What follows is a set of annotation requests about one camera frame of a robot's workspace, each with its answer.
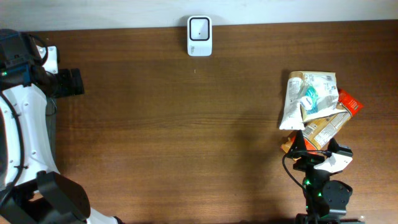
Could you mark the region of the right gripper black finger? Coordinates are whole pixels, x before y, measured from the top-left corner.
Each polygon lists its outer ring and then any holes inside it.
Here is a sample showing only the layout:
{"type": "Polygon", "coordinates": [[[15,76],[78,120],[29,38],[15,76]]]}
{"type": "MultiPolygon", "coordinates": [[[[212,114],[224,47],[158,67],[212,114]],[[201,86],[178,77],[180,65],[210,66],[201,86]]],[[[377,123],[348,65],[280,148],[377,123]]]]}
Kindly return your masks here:
{"type": "Polygon", "coordinates": [[[341,150],[340,145],[337,143],[335,138],[331,138],[328,144],[328,152],[330,153],[337,153],[341,150]]]}
{"type": "Polygon", "coordinates": [[[305,160],[307,158],[307,148],[301,130],[297,131],[295,139],[286,154],[286,157],[295,161],[300,159],[305,160]]]}

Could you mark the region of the orange cracker package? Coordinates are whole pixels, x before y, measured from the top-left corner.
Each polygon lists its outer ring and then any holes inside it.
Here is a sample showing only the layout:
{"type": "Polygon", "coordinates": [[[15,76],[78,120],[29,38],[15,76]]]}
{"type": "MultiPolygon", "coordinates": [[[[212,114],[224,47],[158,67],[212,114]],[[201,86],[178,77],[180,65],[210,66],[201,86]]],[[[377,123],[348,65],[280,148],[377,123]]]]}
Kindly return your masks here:
{"type": "Polygon", "coordinates": [[[280,146],[284,152],[288,152],[292,146],[298,130],[302,130],[305,146],[309,151],[321,150],[363,108],[363,104],[347,91],[339,89],[338,93],[337,114],[314,119],[306,123],[302,121],[301,113],[294,115],[292,118],[284,119],[281,129],[293,131],[288,136],[287,142],[280,146]]]}

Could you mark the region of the white tube with tan cap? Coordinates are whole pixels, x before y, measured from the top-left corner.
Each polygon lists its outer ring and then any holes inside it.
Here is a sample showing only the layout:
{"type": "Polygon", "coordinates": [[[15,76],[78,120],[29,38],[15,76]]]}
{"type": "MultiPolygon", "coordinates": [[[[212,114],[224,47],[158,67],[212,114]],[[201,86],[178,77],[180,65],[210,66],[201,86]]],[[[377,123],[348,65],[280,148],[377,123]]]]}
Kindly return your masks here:
{"type": "Polygon", "coordinates": [[[303,73],[293,71],[289,73],[282,120],[279,125],[281,130],[303,130],[304,123],[300,108],[299,92],[303,83],[303,73]]]}

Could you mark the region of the small green tissue pack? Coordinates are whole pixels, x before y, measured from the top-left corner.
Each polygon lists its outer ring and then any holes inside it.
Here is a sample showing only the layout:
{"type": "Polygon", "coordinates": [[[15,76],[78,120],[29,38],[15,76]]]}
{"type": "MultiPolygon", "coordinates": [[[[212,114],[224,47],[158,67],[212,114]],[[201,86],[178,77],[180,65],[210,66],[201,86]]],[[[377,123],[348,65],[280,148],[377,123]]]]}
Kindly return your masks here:
{"type": "Polygon", "coordinates": [[[313,86],[308,85],[303,88],[300,94],[300,104],[303,109],[312,110],[316,106],[317,100],[318,92],[313,86]]]}

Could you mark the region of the white blue snack bag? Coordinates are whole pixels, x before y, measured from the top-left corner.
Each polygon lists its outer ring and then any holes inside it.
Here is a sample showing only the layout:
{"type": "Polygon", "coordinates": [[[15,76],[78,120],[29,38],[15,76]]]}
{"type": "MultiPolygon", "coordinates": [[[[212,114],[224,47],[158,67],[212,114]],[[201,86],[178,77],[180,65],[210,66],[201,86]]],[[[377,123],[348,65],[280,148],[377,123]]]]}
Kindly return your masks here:
{"type": "Polygon", "coordinates": [[[298,98],[300,99],[303,88],[308,85],[313,86],[318,92],[317,104],[312,110],[307,111],[300,105],[304,123],[343,112],[337,108],[339,93],[335,73],[311,71],[302,71],[302,73],[303,83],[298,98]]]}

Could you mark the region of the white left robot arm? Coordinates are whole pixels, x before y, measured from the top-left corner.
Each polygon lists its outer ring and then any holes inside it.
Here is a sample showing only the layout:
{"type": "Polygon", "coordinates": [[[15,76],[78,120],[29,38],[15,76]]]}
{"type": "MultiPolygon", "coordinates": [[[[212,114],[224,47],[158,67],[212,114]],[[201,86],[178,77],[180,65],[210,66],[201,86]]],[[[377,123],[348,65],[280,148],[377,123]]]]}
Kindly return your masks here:
{"type": "Polygon", "coordinates": [[[47,105],[84,94],[79,69],[60,69],[41,38],[1,30],[1,216],[9,223],[119,223],[91,207],[84,188],[61,175],[47,105]]]}

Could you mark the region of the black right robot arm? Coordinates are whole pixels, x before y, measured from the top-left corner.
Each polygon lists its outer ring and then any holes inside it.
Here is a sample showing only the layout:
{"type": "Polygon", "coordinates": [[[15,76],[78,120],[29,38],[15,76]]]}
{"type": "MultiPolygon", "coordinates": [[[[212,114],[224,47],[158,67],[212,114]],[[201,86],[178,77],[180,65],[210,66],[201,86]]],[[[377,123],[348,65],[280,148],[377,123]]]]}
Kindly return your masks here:
{"type": "Polygon", "coordinates": [[[287,153],[282,166],[287,175],[302,189],[306,213],[299,213],[294,223],[361,223],[358,219],[344,219],[353,188],[348,184],[330,179],[341,173],[353,160],[348,146],[330,139],[325,150],[309,150],[302,131],[287,153]]]}

